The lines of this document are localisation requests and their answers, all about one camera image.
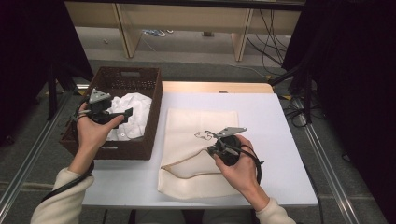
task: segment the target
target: brown basket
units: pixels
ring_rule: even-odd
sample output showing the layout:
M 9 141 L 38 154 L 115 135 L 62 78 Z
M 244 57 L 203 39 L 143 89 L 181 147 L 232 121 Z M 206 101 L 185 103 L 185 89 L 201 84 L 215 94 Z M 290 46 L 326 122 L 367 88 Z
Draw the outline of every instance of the brown basket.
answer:
M 101 67 L 93 78 L 84 96 L 93 88 L 122 97 L 127 93 L 139 92 L 152 99 L 146 130 L 142 137 L 131 141 L 106 141 L 96 154 L 97 160 L 149 160 L 157 132 L 163 98 L 163 83 L 158 68 Z M 70 123 L 60 143 L 73 155 L 78 151 Z

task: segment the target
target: hand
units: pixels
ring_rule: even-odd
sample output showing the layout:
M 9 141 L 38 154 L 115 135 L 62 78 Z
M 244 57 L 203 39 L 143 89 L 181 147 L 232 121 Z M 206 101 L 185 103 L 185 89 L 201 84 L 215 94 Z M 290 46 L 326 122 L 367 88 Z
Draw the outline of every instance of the hand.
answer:
M 253 149 L 251 142 L 244 136 L 236 135 L 236 137 L 241 141 L 241 145 Z M 242 147 L 245 151 L 252 153 L 250 148 Z M 261 211 L 269 203 L 270 198 L 257 183 L 256 164 L 248 155 L 241 153 L 238 162 L 233 166 L 225 165 L 217 155 L 215 155 L 215 161 L 230 185 L 241 192 L 256 211 Z
M 86 103 L 82 104 L 79 111 L 84 110 L 86 106 Z M 79 175 L 88 170 L 99 147 L 105 143 L 108 133 L 124 119 L 123 115 L 119 115 L 102 125 L 83 116 L 81 115 L 77 121 L 78 152 L 68 168 L 69 171 Z

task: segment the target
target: white tabletop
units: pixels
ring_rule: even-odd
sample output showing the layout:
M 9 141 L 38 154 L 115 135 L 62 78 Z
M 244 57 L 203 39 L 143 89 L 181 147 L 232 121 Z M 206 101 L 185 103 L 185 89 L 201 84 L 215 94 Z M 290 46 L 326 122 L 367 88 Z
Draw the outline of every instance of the white tabletop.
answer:
M 281 205 L 317 205 L 289 126 L 272 93 L 163 93 L 160 119 L 149 161 L 95 161 L 95 182 L 83 205 L 128 208 L 239 208 L 241 195 L 178 200 L 157 190 L 168 108 L 235 110 L 262 165 L 262 187 Z

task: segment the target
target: folded cloth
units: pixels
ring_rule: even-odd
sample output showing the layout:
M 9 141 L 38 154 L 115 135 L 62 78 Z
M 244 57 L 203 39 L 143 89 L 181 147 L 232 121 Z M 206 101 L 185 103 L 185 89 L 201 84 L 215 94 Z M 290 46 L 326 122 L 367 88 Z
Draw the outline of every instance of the folded cloth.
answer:
M 205 131 L 218 133 L 225 127 L 237 126 L 235 111 L 170 108 L 161 162 L 161 167 L 168 170 L 159 171 L 158 191 L 178 199 L 237 194 L 238 191 L 222 176 L 215 161 L 202 151 L 217 141 L 206 137 Z
M 114 97 L 108 112 L 123 113 L 133 107 L 134 113 L 128 118 L 128 122 L 119 125 L 118 129 L 111 130 L 107 141 L 129 141 L 143 136 L 149 118 L 151 101 L 151 98 L 138 92 L 128 93 L 121 98 Z

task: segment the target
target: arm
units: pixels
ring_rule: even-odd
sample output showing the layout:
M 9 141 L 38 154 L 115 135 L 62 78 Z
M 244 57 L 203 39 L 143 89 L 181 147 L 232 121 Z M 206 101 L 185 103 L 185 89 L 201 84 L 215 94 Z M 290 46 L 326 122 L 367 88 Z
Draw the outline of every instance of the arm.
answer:
M 250 141 L 241 135 L 237 135 L 242 145 L 253 148 Z M 250 152 L 248 147 L 242 147 L 245 151 Z M 254 161 L 244 153 L 241 153 L 239 161 L 234 166 L 227 166 L 215 155 L 216 165 L 221 173 L 237 189 L 256 210 L 256 216 L 260 223 L 295 223 L 288 217 L 285 209 L 277 204 L 275 199 L 271 199 L 265 193 L 264 189 L 257 183 L 256 166 Z
M 59 172 L 54 189 L 76 179 L 88 170 L 99 147 L 105 143 L 108 133 L 122 120 L 123 116 L 118 116 L 109 123 L 101 125 L 87 117 L 78 119 L 78 153 L 69 167 Z M 78 223 L 85 190 L 92 183 L 93 177 L 89 176 L 73 188 L 47 199 L 35 209 L 31 223 Z

